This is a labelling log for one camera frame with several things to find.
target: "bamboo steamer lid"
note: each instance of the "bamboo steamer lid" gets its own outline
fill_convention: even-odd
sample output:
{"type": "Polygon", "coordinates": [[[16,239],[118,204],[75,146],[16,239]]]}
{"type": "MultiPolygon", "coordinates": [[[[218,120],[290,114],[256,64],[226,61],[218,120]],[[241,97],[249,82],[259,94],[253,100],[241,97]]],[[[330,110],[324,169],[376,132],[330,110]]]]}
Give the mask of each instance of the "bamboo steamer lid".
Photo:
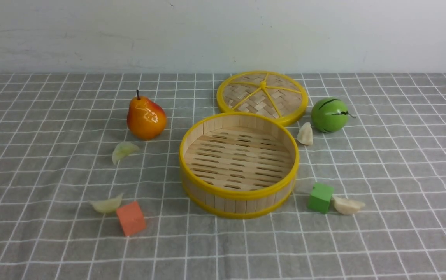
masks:
{"type": "Polygon", "coordinates": [[[308,106],[305,89],[294,79],[270,71],[251,71],[231,76],[218,87],[221,112],[249,112],[282,126],[298,121],[308,106]]]}

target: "green ball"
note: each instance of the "green ball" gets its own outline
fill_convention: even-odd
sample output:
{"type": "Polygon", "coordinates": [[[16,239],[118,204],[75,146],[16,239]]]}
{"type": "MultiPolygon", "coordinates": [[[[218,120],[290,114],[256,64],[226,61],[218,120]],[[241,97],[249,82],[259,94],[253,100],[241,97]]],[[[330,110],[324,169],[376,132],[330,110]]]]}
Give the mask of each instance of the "green ball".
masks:
{"type": "Polygon", "coordinates": [[[341,130],[348,122],[348,107],[340,99],[324,98],[311,110],[313,126],[323,133],[341,130]]]}

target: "gray checkered tablecloth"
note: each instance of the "gray checkered tablecloth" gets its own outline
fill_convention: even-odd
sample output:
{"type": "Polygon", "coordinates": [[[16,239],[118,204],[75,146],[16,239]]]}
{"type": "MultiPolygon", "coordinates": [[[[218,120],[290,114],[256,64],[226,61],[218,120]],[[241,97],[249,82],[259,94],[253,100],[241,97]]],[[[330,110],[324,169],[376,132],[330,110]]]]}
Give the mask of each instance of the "gray checkered tablecloth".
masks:
{"type": "Polygon", "coordinates": [[[242,221],[201,210],[179,178],[180,140],[229,75],[0,74],[0,280],[446,280],[446,74],[289,76],[308,112],[330,96],[358,118],[315,133],[294,194],[242,221]],[[169,116],[149,142],[125,122],[137,88],[169,116]],[[141,153],[116,168],[121,141],[141,153]],[[367,207],[311,212],[315,181],[367,207]],[[129,238],[87,202],[119,193],[146,216],[129,238]]]}

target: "yellow plastic rim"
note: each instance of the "yellow plastic rim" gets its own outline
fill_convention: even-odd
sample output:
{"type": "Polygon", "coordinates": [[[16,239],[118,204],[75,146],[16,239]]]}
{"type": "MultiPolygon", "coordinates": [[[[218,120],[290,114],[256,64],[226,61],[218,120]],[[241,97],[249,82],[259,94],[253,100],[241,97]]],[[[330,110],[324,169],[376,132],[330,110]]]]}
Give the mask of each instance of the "yellow plastic rim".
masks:
{"type": "Polygon", "coordinates": [[[194,126],[192,126],[187,133],[185,133],[182,142],[180,144],[180,151],[178,152],[179,159],[180,159],[180,168],[182,172],[187,175],[188,179],[194,183],[196,183],[197,187],[207,191],[208,193],[212,193],[214,195],[217,195],[222,198],[228,198],[228,199],[234,199],[234,200],[252,200],[252,199],[259,199],[266,197],[268,195],[271,195],[273,193],[277,193],[282,188],[286,187],[287,184],[289,184],[294,177],[296,176],[297,170],[299,168],[299,149],[296,144],[296,140],[291,135],[291,133],[285,129],[283,126],[278,124],[272,119],[268,119],[267,117],[264,117],[262,115],[257,115],[253,113],[248,112],[229,112],[229,113],[221,113],[217,115],[212,115],[211,117],[207,117],[206,119],[203,119],[199,122],[197,122],[194,126]],[[292,168],[290,172],[278,183],[271,185],[264,189],[259,190],[253,190],[253,191],[234,191],[234,190],[227,190],[223,188],[219,188],[216,186],[213,186],[211,184],[206,183],[205,181],[202,181],[199,177],[197,177],[187,166],[187,163],[185,163],[184,160],[184,154],[183,154],[183,147],[185,142],[187,141],[188,135],[192,133],[194,129],[196,129],[199,125],[203,124],[206,121],[209,121],[210,119],[216,119],[218,117],[224,117],[224,116],[235,116],[235,115],[243,115],[243,116],[251,116],[251,117],[258,117],[260,119],[264,119],[267,122],[270,122],[277,126],[279,129],[281,129],[286,135],[287,138],[292,142],[292,145],[294,145],[294,164],[292,165],[292,168]]]}
{"type": "Polygon", "coordinates": [[[284,202],[286,202],[287,199],[289,199],[291,193],[294,191],[295,185],[296,185],[296,182],[294,182],[294,185],[290,189],[289,193],[287,193],[287,195],[282,200],[280,200],[277,204],[274,204],[273,206],[268,207],[266,209],[262,209],[261,211],[258,211],[258,212],[239,214],[239,213],[230,213],[230,212],[220,211],[220,210],[214,209],[213,207],[207,206],[202,201],[200,201],[197,198],[195,198],[190,193],[190,191],[187,189],[185,184],[182,182],[182,187],[185,190],[185,192],[187,193],[188,197],[191,200],[193,200],[193,202],[195,202],[200,208],[202,208],[205,211],[208,211],[209,213],[214,214],[216,216],[220,216],[220,217],[228,218],[228,219],[251,219],[251,218],[257,218],[257,217],[260,217],[260,216],[264,216],[264,215],[266,215],[266,214],[268,214],[268,213],[270,213],[272,211],[275,211],[280,206],[282,206],[282,204],[284,204],[284,202]]]}
{"type": "MultiPolygon", "coordinates": [[[[264,90],[264,93],[268,96],[268,99],[270,99],[271,103],[273,104],[275,110],[277,111],[277,113],[279,115],[278,119],[271,119],[271,120],[273,120],[274,122],[276,122],[282,126],[290,126],[291,124],[293,124],[296,121],[298,121],[299,119],[301,119],[301,117],[304,115],[306,108],[308,106],[308,93],[306,92],[304,87],[302,85],[300,85],[298,82],[296,82],[293,78],[291,78],[287,75],[283,75],[283,74],[275,73],[275,72],[271,72],[271,71],[243,72],[243,73],[240,73],[237,75],[233,75],[230,78],[223,81],[223,83],[218,87],[218,91],[216,92],[216,102],[218,103],[218,108],[222,113],[234,112],[234,109],[230,108],[225,103],[225,100],[223,99],[223,91],[225,90],[225,87],[227,87],[227,85],[231,84],[234,79],[239,78],[244,75],[249,75],[249,74],[266,74],[266,76],[271,74],[271,75],[275,75],[280,78],[283,78],[283,79],[291,82],[293,85],[295,85],[299,89],[299,92],[297,92],[297,93],[301,94],[303,98],[302,98],[301,105],[299,106],[299,108],[297,108],[293,113],[290,113],[289,115],[285,115],[285,116],[281,115],[280,111],[276,108],[276,106],[273,102],[273,99],[271,99],[271,96],[269,96],[268,92],[266,90],[264,90]]],[[[253,95],[257,91],[259,91],[259,85],[256,85],[256,86],[258,87],[258,90],[256,90],[252,94],[247,95],[244,100],[246,100],[251,95],[253,95]]]]}

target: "wooden block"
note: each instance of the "wooden block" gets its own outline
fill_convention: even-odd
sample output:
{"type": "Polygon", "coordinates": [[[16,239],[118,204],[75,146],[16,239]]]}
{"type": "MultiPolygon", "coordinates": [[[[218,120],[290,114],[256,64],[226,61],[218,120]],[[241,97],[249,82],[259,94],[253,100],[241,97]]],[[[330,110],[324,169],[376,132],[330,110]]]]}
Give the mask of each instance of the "wooden block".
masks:
{"type": "Polygon", "coordinates": [[[321,183],[315,183],[308,200],[308,209],[326,214],[334,188],[321,183]]]}
{"type": "Polygon", "coordinates": [[[136,234],[147,227],[142,210],[137,201],[120,207],[116,210],[116,214],[118,215],[125,236],[136,234]]]}

